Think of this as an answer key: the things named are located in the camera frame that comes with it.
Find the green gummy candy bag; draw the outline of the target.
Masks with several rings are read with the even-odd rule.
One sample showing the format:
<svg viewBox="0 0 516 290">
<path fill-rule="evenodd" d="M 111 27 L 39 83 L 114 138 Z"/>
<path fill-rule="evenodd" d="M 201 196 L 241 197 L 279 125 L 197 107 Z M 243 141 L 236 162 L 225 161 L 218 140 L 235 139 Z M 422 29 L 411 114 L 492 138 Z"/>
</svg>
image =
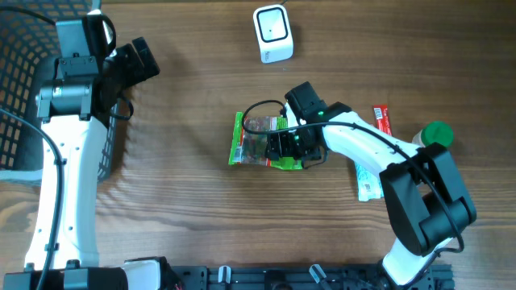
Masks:
<svg viewBox="0 0 516 290">
<path fill-rule="evenodd" d="M 279 160 L 270 160 L 265 157 L 267 147 L 266 135 L 253 135 L 242 127 L 243 112 L 235 115 L 231 150 L 228 164 L 262 165 L 269 168 L 292 171 L 302 170 L 302 163 L 292 157 L 281 157 Z M 246 117 L 245 126 L 254 131 L 275 131 L 285 129 L 287 120 L 283 117 Z"/>
</svg>

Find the teal white tissue pack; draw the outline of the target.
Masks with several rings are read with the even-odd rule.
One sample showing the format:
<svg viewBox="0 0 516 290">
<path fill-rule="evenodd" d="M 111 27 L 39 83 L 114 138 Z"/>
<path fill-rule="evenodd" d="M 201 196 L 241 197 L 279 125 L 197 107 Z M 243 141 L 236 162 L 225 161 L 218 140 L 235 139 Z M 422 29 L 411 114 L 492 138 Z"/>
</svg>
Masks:
<svg viewBox="0 0 516 290">
<path fill-rule="evenodd" d="M 366 202 L 373 199 L 383 198 L 384 193 L 381 187 L 381 182 L 378 178 L 358 163 L 355 163 L 355 169 L 358 186 L 358 200 Z"/>
</svg>

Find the red stick sachet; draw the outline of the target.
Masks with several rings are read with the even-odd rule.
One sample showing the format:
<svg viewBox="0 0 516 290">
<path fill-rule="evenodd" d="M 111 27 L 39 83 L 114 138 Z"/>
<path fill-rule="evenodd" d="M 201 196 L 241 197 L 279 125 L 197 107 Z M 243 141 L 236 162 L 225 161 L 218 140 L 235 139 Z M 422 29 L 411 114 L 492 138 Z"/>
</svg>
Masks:
<svg viewBox="0 0 516 290">
<path fill-rule="evenodd" d="M 392 134 L 390 120 L 389 120 L 389 111 L 387 105 L 374 105 L 373 113 L 375 114 L 375 119 L 377 122 L 377 128 L 386 133 L 387 135 Z"/>
</svg>

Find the green lid jar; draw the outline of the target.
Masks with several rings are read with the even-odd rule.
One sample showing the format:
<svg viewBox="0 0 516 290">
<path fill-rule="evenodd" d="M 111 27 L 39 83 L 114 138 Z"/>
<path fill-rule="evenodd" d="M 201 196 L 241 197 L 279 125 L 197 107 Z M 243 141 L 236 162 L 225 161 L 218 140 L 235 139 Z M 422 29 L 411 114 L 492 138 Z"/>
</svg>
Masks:
<svg viewBox="0 0 516 290">
<path fill-rule="evenodd" d="M 412 139 L 412 143 L 420 147 L 427 147 L 432 143 L 439 143 L 450 147 L 454 141 L 454 132 L 445 122 L 431 122 L 422 128 Z"/>
</svg>

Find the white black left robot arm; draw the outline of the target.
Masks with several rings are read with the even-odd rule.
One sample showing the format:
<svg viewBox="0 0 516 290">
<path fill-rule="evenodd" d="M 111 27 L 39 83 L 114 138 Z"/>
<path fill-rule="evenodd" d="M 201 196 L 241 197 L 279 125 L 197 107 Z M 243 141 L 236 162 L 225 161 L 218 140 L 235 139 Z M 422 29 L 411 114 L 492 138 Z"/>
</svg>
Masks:
<svg viewBox="0 0 516 290">
<path fill-rule="evenodd" d="M 53 75 L 36 94 L 44 164 L 35 233 L 21 272 L 6 289 L 181 289 L 164 257 L 101 267 L 95 235 L 98 171 L 113 107 L 127 88 L 159 73 L 144 39 L 118 47 L 99 5 L 54 22 L 60 44 Z"/>
</svg>

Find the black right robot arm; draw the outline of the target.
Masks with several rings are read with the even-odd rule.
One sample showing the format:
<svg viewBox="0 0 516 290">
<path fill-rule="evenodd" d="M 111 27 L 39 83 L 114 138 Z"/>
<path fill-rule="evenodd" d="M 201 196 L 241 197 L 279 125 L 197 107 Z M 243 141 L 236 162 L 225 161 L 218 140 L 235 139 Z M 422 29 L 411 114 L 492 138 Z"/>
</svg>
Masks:
<svg viewBox="0 0 516 290">
<path fill-rule="evenodd" d="M 319 150 L 344 155 L 381 182 L 389 222 L 396 236 L 381 260 L 383 279 L 407 289 L 420 281 L 443 252 L 464 249 L 463 231 L 476 207 L 448 149 L 420 147 L 367 124 L 350 107 L 323 101 L 283 105 L 285 129 L 267 130 L 266 152 L 297 160 L 320 158 Z"/>
</svg>

